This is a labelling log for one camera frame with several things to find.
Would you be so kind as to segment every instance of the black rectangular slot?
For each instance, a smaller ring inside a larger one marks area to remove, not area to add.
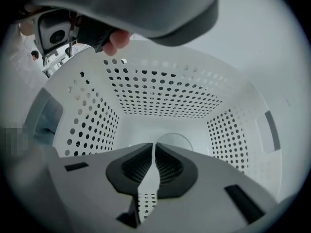
[[[72,165],[67,165],[67,166],[65,166],[65,168],[66,168],[67,172],[70,172],[70,171],[81,169],[81,168],[84,168],[87,166],[88,166],[88,164],[86,164],[85,162],[80,162],[80,163],[76,163],[76,164],[72,164]]]
[[[225,191],[249,224],[255,222],[264,215],[264,212],[238,185],[227,186],[225,187]]]

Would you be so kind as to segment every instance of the basket handle slot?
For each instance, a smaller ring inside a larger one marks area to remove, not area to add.
[[[267,111],[264,115],[257,118],[257,126],[261,137],[263,151],[265,153],[271,153],[280,150],[280,140],[271,111]]]

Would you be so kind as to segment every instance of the human hand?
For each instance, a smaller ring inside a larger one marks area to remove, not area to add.
[[[103,51],[108,56],[113,56],[117,53],[118,49],[122,49],[128,45],[130,42],[131,33],[124,30],[114,31],[110,37],[109,41],[103,45]]]

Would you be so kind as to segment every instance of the camera lens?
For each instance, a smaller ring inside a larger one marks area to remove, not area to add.
[[[57,44],[60,43],[65,37],[65,31],[63,30],[59,30],[56,31],[54,34],[52,34],[52,36],[50,37],[50,42],[52,44]]]

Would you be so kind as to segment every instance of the laundry basket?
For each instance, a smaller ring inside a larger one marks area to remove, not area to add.
[[[45,88],[63,106],[53,142],[60,157],[176,133],[190,142],[185,148],[233,165],[277,196],[281,149],[273,115],[252,83],[215,57],[150,41],[132,41],[113,57],[89,48]],[[258,126],[262,117],[268,123]]]

